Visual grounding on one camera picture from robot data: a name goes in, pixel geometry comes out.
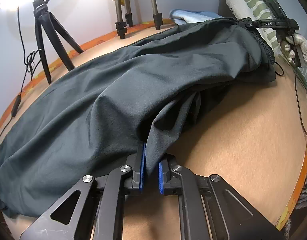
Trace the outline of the green striped white pillow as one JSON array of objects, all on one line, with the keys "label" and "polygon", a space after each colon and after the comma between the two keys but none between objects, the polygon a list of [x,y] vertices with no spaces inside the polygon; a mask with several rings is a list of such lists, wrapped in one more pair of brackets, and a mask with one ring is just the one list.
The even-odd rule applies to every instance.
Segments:
[{"label": "green striped white pillow", "polygon": [[[271,20],[273,14],[264,3],[263,0],[226,0],[226,3],[232,14],[238,19],[251,18],[252,20]],[[277,41],[276,31],[269,29],[261,29],[261,36],[273,49],[275,56],[288,63],[287,58],[281,51]]]}]

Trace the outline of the folded light blue cloth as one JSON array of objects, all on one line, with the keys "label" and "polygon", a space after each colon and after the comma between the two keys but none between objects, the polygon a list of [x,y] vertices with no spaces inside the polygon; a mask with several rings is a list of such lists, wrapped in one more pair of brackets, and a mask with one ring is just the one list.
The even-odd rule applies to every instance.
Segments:
[{"label": "folded light blue cloth", "polygon": [[177,25],[186,23],[200,23],[215,18],[222,18],[222,16],[209,11],[188,11],[181,9],[174,9],[170,12],[169,18]]}]

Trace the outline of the small black tripod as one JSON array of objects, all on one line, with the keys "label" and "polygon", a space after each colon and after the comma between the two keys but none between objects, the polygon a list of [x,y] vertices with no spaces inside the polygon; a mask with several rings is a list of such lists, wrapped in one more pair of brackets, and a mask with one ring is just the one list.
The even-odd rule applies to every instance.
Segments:
[{"label": "small black tripod", "polygon": [[35,37],[38,52],[42,67],[45,73],[45,77],[48,83],[51,83],[51,73],[48,67],[48,62],[44,49],[43,35],[44,31],[51,42],[54,50],[65,65],[68,71],[73,70],[75,67],[67,54],[60,38],[62,37],[77,53],[83,53],[83,49],[77,44],[77,42],[66,31],[57,18],[49,11],[48,2],[50,0],[33,0],[32,5],[34,7],[35,17]]}]

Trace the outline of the dark grey pants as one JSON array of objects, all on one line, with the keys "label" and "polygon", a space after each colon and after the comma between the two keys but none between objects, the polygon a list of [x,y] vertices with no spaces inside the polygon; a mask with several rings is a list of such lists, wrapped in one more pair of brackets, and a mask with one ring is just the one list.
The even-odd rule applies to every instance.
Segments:
[{"label": "dark grey pants", "polygon": [[274,61],[259,32],[231,18],[179,25],[88,61],[50,85],[0,144],[0,210],[38,217],[140,146],[151,173],[234,81],[275,81]]}]

